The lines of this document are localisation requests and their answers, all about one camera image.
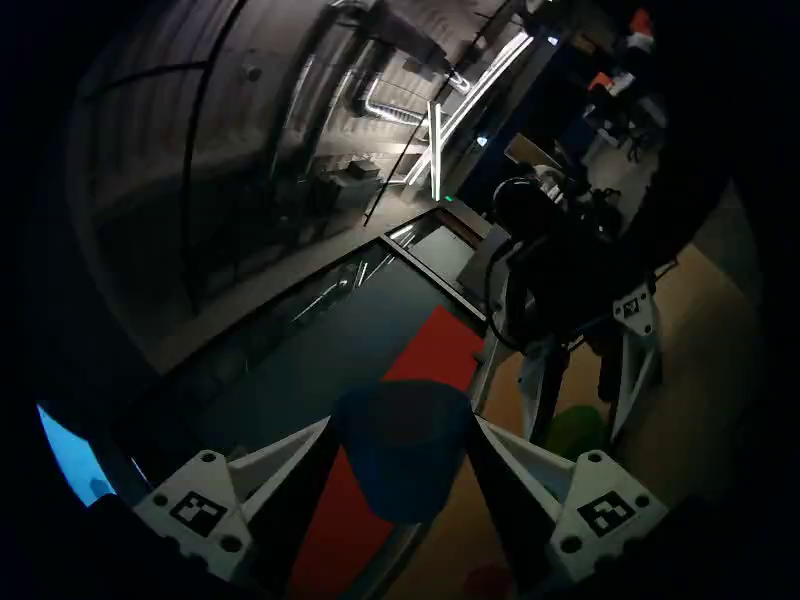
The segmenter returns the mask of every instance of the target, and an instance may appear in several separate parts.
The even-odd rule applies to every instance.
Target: red mat
[[[437,306],[384,381],[430,379],[462,391],[477,366],[483,340]],[[386,542],[394,525],[372,513],[340,449],[289,580],[289,598],[338,598]]]

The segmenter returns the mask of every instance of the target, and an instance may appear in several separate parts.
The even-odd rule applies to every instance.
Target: metal frame
[[[463,308],[465,308],[473,317],[478,319],[481,323],[486,322],[486,315],[484,315],[480,310],[478,310],[469,300],[467,300],[464,296],[459,294],[455,288],[453,288],[449,283],[447,283],[444,279],[439,277],[435,272],[429,269],[425,263],[419,260],[416,256],[411,254],[408,250],[401,247],[400,244],[395,242],[391,239],[388,235],[383,234],[379,238],[381,242],[383,242],[386,246],[389,247],[390,251],[394,252],[398,257],[402,258],[406,263],[414,267],[420,274],[422,274],[425,278],[429,281],[433,282],[439,289],[458,302]]]

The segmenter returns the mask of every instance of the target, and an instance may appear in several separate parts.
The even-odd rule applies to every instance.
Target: fluorescent light
[[[497,78],[522,54],[527,48],[533,38],[525,32],[520,32],[508,42],[497,55],[497,58],[492,61],[489,68],[484,71],[478,82],[472,86],[469,94],[464,98],[461,105],[455,110],[453,115],[447,120],[447,123],[442,129],[441,146],[444,147],[447,140],[452,135],[455,128],[464,120],[464,117],[470,110],[477,104],[478,100],[486,93],[486,91],[497,81]],[[405,177],[406,183],[413,185],[417,182],[422,172],[427,168],[428,163],[431,161],[430,148],[417,159],[417,162],[408,172]]]
[[[322,301],[322,299],[323,299],[325,296],[327,296],[327,295],[330,293],[330,291],[331,291],[332,289],[334,289],[334,288],[335,288],[337,285],[338,285],[338,284],[334,283],[334,284],[333,284],[331,287],[329,287],[327,290],[325,290],[325,291],[324,291],[324,292],[322,292],[322,293],[321,293],[319,296],[317,296],[317,299],[316,299],[316,300],[314,300],[314,301],[313,301],[311,304],[309,304],[308,306],[306,306],[306,307],[305,307],[305,308],[304,308],[304,309],[303,309],[303,310],[300,312],[300,314],[298,314],[298,315],[297,315],[297,316],[296,316],[294,319],[292,319],[292,323],[294,323],[294,322],[295,322],[297,319],[299,319],[300,317],[302,317],[304,314],[306,314],[308,311],[310,311],[312,308],[314,308],[314,307],[315,307],[317,304],[319,304],[319,303]]]
[[[431,198],[436,202],[442,189],[442,105],[428,102],[428,122],[431,152]]]
[[[406,225],[406,226],[405,226],[405,227],[403,227],[402,229],[398,229],[398,230],[397,230],[397,231],[395,231],[395,232],[394,232],[392,235],[390,235],[390,236],[389,236],[389,239],[396,240],[396,239],[397,239],[397,238],[399,238],[401,235],[403,235],[404,233],[408,233],[408,232],[409,232],[409,231],[411,231],[412,229],[414,229],[414,224],[413,224],[413,223],[412,223],[411,225]]]
[[[356,284],[356,287],[360,287],[361,286],[361,282],[364,281],[364,275],[367,272],[367,267],[368,266],[369,266],[369,263],[365,262],[364,266],[361,269],[361,275],[358,276],[358,283]]]
[[[472,89],[472,84],[466,77],[455,71],[450,75],[448,83],[462,94],[468,94],[470,89]]]
[[[402,119],[397,118],[392,113],[387,110],[383,110],[382,108],[373,105],[370,100],[372,100],[372,94],[375,92],[375,88],[378,87],[378,80],[379,78],[376,77],[372,80],[372,85],[369,88],[369,92],[367,92],[367,96],[364,98],[364,110],[368,113],[375,115],[376,117],[380,117],[386,121],[391,121],[393,123],[402,123],[403,125],[408,125],[408,122],[403,121]],[[405,113],[409,115],[411,118],[418,118],[417,115],[413,114],[411,111],[407,111],[401,108],[397,109],[399,112]],[[426,119],[422,119],[422,126],[427,127],[428,121]]]

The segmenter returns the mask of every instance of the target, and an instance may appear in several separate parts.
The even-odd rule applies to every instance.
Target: black cable
[[[494,307],[492,306],[492,271],[494,270],[495,264],[497,264],[497,262],[503,256],[511,251],[511,249],[514,247],[514,244],[516,244],[516,240],[513,238],[506,240],[497,247],[497,250],[494,251],[492,257],[489,259],[489,264],[486,265],[486,275],[484,275],[483,278],[483,301],[486,304],[486,320],[489,323],[489,328],[492,330],[492,333],[494,333],[498,341],[502,342],[503,345],[512,350],[522,352],[522,348],[519,348],[516,344],[513,344],[507,340],[497,329],[497,325],[495,325],[494,322]]]

